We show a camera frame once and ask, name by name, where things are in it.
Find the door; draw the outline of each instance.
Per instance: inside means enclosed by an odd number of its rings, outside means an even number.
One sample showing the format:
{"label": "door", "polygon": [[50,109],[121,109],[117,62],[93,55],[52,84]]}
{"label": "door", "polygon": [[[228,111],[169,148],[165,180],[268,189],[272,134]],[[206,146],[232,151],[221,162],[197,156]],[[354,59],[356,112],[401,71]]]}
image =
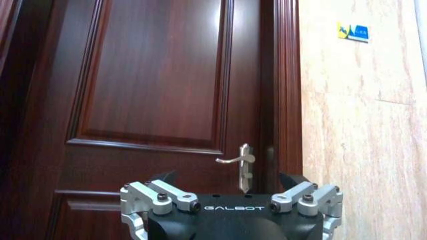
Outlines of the door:
{"label": "door", "polygon": [[248,143],[262,164],[258,28],[258,0],[53,1],[4,237],[126,238],[118,188],[172,170],[185,191],[240,192],[214,159]]}

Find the door handle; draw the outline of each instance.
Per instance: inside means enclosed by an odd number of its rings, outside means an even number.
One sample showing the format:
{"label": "door handle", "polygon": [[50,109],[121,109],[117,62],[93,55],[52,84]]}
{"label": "door handle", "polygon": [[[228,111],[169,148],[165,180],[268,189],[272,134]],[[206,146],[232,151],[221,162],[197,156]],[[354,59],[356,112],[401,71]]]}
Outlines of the door handle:
{"label": "door handle", "polygon": [[252,155],[252,148],[245,143],[240,147],[240,156],[230,160],[222,160],[216,158],[214,160],[220,164],[230,164],[238,162],[238,188],[246,193],[252,188],[252,168],[254,162],[254,156]]}

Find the sticker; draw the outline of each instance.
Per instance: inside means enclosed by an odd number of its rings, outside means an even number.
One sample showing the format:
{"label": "sticker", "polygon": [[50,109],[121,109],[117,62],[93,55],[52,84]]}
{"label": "sticker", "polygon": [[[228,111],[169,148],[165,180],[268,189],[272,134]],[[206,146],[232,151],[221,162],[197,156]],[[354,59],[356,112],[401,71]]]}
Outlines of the sticker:
{"label": "sticker", "polygon": [[340,22],[336,23],[337,27],[337,37],[340,39],[349,39],[361,42],[368,42],[369,34],[368,34],[368,27],[356,25],[356,24],[341,24]]}

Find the door molding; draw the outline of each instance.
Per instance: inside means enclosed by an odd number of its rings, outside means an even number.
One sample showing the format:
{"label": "door molding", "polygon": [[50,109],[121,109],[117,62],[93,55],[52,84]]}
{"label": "door molding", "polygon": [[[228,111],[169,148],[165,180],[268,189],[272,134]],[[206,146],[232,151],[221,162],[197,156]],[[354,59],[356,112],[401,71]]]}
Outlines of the door molding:
{"label": "door molding", "polygon": [[273,0],[273,149],[276,173],[302,174],[298,1]]}

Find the screw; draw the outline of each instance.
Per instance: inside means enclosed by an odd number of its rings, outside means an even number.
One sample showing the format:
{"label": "screw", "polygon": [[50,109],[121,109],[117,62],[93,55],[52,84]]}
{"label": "screw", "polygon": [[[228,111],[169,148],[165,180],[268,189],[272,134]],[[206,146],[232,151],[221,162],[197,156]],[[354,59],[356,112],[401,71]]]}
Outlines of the screw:
{"label": "screw", "polygon": [[274,202],[269,203],[269,210],[270,210],[272,213],[280,212],[280,206],[278,206],[278,204],[274,203]]}
{"label": "screw", "polygon": [[301,196],[301,200],[305,202],[305,203],[312,203],[313,202],[313,200],[314,200],[314,198],[313,198],[313,195],[310,195],[310,194],[305,194],[305,195],[302,195]]}
{"label": "screw", "polygon": [[158,200],[160,202],[168,200],[168,195],[166,195],[165,193],[158,193],[158,194],[157,194],[157,200]]}
{"label": "screw", "polygon": [[193,201],[189,205],[189,211],[196,213],[200,211],[201,205],[200,202]]}

